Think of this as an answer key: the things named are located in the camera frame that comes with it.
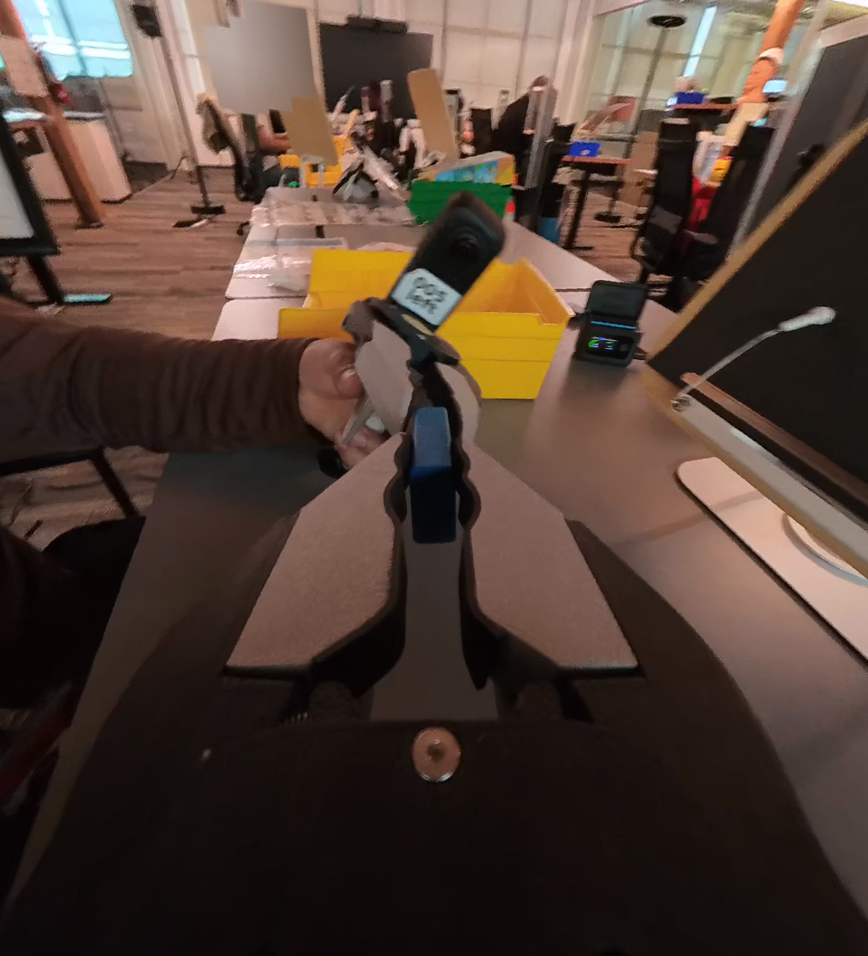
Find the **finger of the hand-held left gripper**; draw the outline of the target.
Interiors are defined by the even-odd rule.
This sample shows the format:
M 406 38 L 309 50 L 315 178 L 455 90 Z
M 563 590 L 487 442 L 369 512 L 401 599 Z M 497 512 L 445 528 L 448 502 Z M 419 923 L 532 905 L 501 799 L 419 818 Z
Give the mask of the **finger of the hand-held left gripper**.
M 474 442 L 480 419 L 481 390 L 463 365 L 434 365 L 434 404 L 447 414 L 450 457 Z
M 356 432 L 404 431 L 416 387 L 411 363 L 416 352 L 428 354 L 431 334 L 421 321 L 396 321 L 393 329 L 380 321 L 356 322 L 356 373 L 364 389 Z

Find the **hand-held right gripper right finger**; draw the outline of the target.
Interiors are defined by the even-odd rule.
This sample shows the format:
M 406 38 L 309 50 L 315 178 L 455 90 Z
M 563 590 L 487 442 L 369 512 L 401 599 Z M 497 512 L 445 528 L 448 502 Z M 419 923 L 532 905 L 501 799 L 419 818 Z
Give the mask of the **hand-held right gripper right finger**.
M 464 453 L 462 580 L 487 669 L 637 669 L 563 513 L 481 449 Z

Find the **blue rectangular block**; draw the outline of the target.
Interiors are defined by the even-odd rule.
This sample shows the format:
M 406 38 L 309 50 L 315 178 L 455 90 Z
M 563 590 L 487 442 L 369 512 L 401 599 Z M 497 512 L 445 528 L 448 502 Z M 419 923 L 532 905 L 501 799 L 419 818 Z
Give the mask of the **blue rectangular block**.
M 422 407 L 414 415 L 408 487 L 414 541 L 452 543 L 456 491 L 450 422 L 443 407 Z

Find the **person's left forearm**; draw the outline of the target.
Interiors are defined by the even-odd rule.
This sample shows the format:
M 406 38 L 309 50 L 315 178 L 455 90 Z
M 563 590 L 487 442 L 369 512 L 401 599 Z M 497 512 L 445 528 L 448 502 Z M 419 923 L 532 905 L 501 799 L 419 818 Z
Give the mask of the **person's left forearm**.
M 309 341 L 196 341 L 74 325 L 0 295 L 0 438 L 213 452 L 309 445 Z

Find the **person's left hand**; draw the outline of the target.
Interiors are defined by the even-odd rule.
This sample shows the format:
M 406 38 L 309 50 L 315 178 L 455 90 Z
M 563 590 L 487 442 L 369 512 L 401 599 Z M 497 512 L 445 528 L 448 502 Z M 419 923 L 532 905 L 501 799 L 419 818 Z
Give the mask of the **person's left hand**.
M 355 347 L 340 340 L 310 342 L 298 365 L 298 409 L 306 424 L 326 439 L 346 470 L 380 448 L 388 435 L 362 426 L 345 440 L 364 396 L 355 368 Z

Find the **large yellow bin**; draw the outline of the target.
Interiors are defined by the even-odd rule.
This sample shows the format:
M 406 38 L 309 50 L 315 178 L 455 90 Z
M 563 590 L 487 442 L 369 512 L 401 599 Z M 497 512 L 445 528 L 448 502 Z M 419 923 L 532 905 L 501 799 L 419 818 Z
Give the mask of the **large yellow bin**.
M 409 254 L 391 250 L 319 250 L 301 307 L 278 313 L 280 340 L 350 341 L 341 324 L 359 299 L 383 297 Z M 486 400 L 534 400 L 571 317 L 558 292 L 525 257 L 495 261 L 439 331 L 461 357 Z

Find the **colourful printed box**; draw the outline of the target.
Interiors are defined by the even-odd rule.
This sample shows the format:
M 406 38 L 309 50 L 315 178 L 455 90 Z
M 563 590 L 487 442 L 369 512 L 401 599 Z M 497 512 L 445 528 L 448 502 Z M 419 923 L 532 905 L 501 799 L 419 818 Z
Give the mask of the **colourful printed box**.
M 515 159 L 510 153 L 492 151 L 455 161 L 442 161 L 426 171 L 435 183 L 473 183 L 510 187 L 515 177 Z

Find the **cardboard sign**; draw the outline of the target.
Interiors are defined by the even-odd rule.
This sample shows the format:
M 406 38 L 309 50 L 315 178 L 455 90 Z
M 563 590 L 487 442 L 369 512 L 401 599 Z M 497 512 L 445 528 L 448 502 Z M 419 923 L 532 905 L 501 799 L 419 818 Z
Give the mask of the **cardboard sign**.
M 338 164 L 332 123 L 319 99 L 293 95 L 291 108 L 283 110 L 281 116 L 289 143 L 297 156 L 326 167 Z
M 411 71 L 407 74 L 407 85 L 428 153 L 436 153 L 448 161 L 458 160 L 455 127 L 437 71 L 432 68 Z

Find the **clear plastic bag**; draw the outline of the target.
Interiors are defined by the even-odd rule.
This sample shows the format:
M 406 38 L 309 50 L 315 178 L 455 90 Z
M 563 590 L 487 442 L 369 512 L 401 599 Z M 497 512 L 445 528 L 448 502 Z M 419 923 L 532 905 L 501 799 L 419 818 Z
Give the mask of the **clear plastic bag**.
M 233 269 L 226 294 L 229 297 L 305 295 L 308 292 L 313 254 L 288 249 L 271 254 L 252 254 Z

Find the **small yellow bin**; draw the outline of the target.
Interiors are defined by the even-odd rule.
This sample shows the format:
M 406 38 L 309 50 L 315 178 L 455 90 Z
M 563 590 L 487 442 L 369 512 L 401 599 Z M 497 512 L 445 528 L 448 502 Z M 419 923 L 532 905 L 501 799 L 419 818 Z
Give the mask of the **small yellow bin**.
M 334 188 L 344 173 L 340 162 L 327 164 L 315 161 L 303 161 L 293 153 L 287 153 L 278 159 L 283 171 L 293 170 L 301 177 L 301 182 L 308 188 Z

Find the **small black screen device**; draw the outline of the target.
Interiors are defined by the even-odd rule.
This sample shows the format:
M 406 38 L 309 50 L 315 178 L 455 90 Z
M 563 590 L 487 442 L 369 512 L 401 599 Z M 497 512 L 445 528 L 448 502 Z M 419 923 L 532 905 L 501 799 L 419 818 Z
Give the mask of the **small black screen device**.
M 641 317 L 647 299 L 646 285 L 596 281 L 584 309 L 573 317 L 577 332 L 571 358 L 622 368 L 646 359 Z

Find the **black office chair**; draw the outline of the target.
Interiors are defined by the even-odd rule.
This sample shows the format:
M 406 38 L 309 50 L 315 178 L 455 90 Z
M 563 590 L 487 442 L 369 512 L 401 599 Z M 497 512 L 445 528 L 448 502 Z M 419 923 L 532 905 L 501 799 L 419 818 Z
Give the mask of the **black office chair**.
M 713 234 L 688 224 L 693 209 L 697 133 L 689 119 L 661 122 L 652 201 L 630 248 L 631 257 L 640 266 L 640 284 L 647 286 L 655 275 L 666 277 L 658 302 L 672 312 L 679 311 L 684 303 L 689 261 L 719 243 Z

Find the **black floor stand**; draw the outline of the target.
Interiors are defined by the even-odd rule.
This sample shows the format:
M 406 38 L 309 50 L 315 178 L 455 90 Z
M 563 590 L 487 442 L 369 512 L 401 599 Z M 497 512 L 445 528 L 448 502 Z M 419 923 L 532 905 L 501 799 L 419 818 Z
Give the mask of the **black floor stand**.
M 174 228 L 180 231 L 195 230 L 224 215 L 225 207 L 213 203 L 210 198 L 208 183 L 201 168 L 196 143 L 189 125 L 187 103 L 177 75 L 171 46 L 160 18 L 158 4 L 148 1 L 133 2 L 131 10 L 138 29 L 157 46 L 161 55 L 174 108 L 174 119 L 181 136 L 176 171 L 189 174 L 199 197 L 199 201 L 190 206 L 189 217 L 176 221 Z

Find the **white cabinet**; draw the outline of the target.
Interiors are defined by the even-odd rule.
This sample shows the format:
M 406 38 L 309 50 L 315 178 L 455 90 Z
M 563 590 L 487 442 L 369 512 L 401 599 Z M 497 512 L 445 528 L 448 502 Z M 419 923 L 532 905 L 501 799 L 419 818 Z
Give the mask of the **white cabinet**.
M 90 184 L 100 201 L 107 205 L 124 202 L 132 188 L 119 158 L 102 113 L 64 113 L 77 150 L 85 165 Z M 34 188 L 43 201 L 70 202 L 72 196 L 58 161 L 37 122 L 32 128 L 40 151 L 26 161 Z

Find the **computer monitor with silver stand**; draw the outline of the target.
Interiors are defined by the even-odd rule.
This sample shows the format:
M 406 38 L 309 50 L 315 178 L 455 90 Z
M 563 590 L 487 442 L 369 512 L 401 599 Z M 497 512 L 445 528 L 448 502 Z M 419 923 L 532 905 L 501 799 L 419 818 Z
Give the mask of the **computer monitor with silver stand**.
M 868 119 L 648 360 L 684 490 L 868 664 Z

